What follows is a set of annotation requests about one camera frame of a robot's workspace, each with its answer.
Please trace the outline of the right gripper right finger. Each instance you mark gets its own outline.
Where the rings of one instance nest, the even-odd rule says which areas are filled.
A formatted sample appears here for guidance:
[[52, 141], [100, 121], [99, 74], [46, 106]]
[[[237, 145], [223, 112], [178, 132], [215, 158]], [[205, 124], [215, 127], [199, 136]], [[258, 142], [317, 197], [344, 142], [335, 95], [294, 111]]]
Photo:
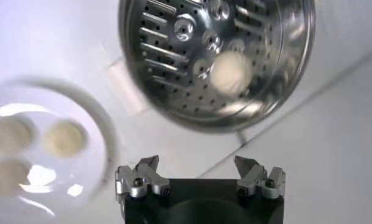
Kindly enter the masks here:
[[234, 163], [240, 174], [237, 181], [237, 193], [240, 197], [252, 197], [258, 193], [270, 200], [284, 197], [286, 173], [282, 168], [273, 167], [268, 173], [255, 159], [241, 156], [235, 156]]

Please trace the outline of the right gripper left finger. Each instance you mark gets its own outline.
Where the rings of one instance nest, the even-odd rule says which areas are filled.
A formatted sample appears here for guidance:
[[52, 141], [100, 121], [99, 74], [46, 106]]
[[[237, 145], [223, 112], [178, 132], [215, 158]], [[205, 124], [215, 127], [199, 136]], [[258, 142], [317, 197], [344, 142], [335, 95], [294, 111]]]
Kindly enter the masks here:
[[170, 181], [157, 174], [159, 156], [142, 158], [134, 169], [119, 166], [115, 171], [116, 200], [122, 201], [126, 195], [132, 198], [145, 197], [150, 186], [153, 194], [167, 196], [170, 194]]

